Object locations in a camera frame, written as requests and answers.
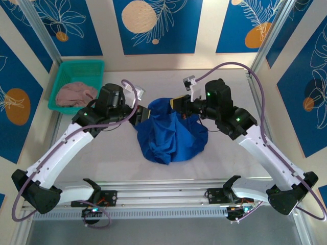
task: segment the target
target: blue cloth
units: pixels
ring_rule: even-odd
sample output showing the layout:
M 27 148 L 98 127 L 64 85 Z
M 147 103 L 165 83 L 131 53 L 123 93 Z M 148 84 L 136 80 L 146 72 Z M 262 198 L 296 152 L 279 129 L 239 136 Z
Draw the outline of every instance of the blue cloth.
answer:
M 153 101 L 150 118 L 137 126 L 137 139 L 143 156 L 168 165 L 187 161 L 204 150 L 208 129 L 197 123 L 199 116 L 182 119 L 170 106 L 170 98 Z

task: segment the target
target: pink towel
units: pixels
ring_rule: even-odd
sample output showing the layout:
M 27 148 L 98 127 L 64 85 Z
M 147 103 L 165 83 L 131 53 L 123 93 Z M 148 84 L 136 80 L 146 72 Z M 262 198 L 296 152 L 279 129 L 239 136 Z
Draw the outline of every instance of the pink towel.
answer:
M 56 105 L 61 107 L 85 107 L 96 99 L 98 91 L 82 82 L 64 85 L 56 96 Z

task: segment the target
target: white wall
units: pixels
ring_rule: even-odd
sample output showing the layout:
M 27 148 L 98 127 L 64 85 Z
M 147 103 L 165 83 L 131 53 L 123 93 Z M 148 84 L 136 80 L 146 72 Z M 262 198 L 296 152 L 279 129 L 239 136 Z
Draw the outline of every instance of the white wall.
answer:
M 327 185 L 327 148 L 308 158 L 304 157 L 291 120 L 276 85 L 289 65 L 315 32 L 316 28 L 326 17 L 326 13 L 326 0 L 313 1 L 273 67 L 269 69 L 268 64 L 264 62 L 258 72 L 259 78 L 263 83 L 264 91 L 266 92 L 266 116 L 271 128 L 273 140 L 295 164 L 306 172 L 314 171 L 318 175 L 319 181 L 315 185 L 315 192 L 317 192 L 318 187 Z M 318 216 L 322 216 L 318 205 L 311 195 L 307 195 L 303 203 L 309 211 Z M 318 243 L 326 244 L 327 222 L 318 222 L 312 218 L 309 218 L 309 221 Z
M 124 56 L 113 1 L 86 0 L 86 3 L 101 45 L 106 71 L 136 71 L 210 69 L 226 61 L 237 61 L 250 66 L 256 53 L 216 54 L 229 1 L 203 0 L 194 54 L 133 56 Z
M 45 89 L 49 82 L 50 75 L 44 69 L 43 65 L 37 59 L 31 48 L 27 45 L 19 31 L 1 7 L 0 23 L 0 36 L 26 66 L 38 83 Z M 16 198 L 17 190 L 11 180 L 11 175 L 17 168 L 25 170 L 28 166 L 32 165 L 40 156 L 42 156 L 47 147 L 49 147 L 46 143 L 46 139 L 48 137 L 47 131 L 52 112 L 48 109 L 48 102 L 45 99 L 47 93 L 46 90 L 43 91 L 18 163 L 14 164 L 0 157 L 0 193 L 6 195 L 0 212 L 1 245 L 9 244 L 16 227 L 16 223 L 11 218 L 11 208 L 13 201 Z

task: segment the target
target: plastic basket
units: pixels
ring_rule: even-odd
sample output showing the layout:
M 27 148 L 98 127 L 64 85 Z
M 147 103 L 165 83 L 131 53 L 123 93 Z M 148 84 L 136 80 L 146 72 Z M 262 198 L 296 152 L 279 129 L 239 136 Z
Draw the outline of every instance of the plastic basket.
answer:
M 53 85 L 48 108 L 63 114 L 76 114 L 82 107 L 60 107 L 56 105 L 56 96 L 59 90 L 67 83 L 83 82 L 98 90 L 102 87 L 104 61 L 102 60 L 75 60 L 63 62 Z

